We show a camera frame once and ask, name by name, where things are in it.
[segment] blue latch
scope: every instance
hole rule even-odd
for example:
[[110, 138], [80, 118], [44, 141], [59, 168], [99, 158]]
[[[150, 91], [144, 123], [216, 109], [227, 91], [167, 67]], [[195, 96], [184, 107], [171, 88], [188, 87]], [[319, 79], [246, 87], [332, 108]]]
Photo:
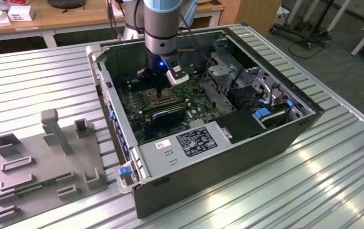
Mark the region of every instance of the blue latch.
[[124, 177], [124, 176], [131, 175], [131, 174], [132, 174], [131, 166], [127, 166], [127, 167], [123, 167], [123, 168], [119, 169], [120, 177]]
[[293, 102], [291, 101], [291, 100], [287, 100], [287, 105], [289, 106], [289, 107], [293, 107]]
[[255, 115], [260, 119], [260, 118], [266, 117], [267, 115], [271, 115], [271, 112], [267, 108], [262, 108], [262, 109], [256, 110]]
[[111, 111], [111, 114], [108, 115], [108, 120], [112, 122], [116, 119], [116, 116], [114, 115], [114, 111]]

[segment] barcode sticker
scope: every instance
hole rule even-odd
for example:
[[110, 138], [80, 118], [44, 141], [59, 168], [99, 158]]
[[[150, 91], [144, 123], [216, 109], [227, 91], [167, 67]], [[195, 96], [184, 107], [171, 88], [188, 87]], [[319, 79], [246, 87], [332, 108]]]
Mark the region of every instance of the barcode sticker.
[[24, 30], [38, 30], [38, 26], [34, 27], [23, 27], [23, 28], [16, 28], [16, 31], [24, 31]]

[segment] metal bracket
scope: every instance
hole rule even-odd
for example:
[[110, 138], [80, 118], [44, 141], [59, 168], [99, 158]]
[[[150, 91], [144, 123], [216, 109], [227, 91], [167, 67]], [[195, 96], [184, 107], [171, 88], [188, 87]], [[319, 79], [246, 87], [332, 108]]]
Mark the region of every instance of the metal bracket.
[[99, 81], [98, 81], [98, 75], [96, 75], [94, 64], [98, 57], [103, 54], [103, 52], [104, 51], [102, 50], [102, 46], [99, 44], [92, 44], [87, 46], [86, 48], [87, 60], [88, 60], [88, 65], [91, 67], [91, 73], [94, 77], [95, 86], [99, 85]]

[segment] aluminum table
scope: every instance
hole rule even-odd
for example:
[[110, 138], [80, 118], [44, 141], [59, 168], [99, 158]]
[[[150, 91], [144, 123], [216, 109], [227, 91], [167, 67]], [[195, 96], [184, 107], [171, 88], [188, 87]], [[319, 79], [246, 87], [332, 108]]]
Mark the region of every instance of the aluminum table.
[[87, 44], [0, 55], [0, 134], [42, 133], [38, 112], [52, 107], [60, 126], [87, 118], [110, 184], [8, 228], [364, 228], [364, 115], [255, 30], [240, 24], [230, 28], [327, 112], [283, 154], [144, 219], [136, 217], [131, 194], [118, 190], [119, 161]]

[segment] circuit board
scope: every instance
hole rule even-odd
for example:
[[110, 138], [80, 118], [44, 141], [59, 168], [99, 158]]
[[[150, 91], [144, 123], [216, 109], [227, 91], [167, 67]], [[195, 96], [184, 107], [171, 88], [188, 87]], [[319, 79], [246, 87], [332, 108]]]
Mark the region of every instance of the circuit board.
[[[174, 88], [163, 89], [159, 98], [155, 89], [148, 89], [122, 94], [120, 100], [140, 145], [188, 130], [195, 127], [192, 125], [208, 123], [222, 115], [194, 78]], [[172, 110], [184, 113], [179, 115], [183, 120], [154, 129], [155, 116]]]

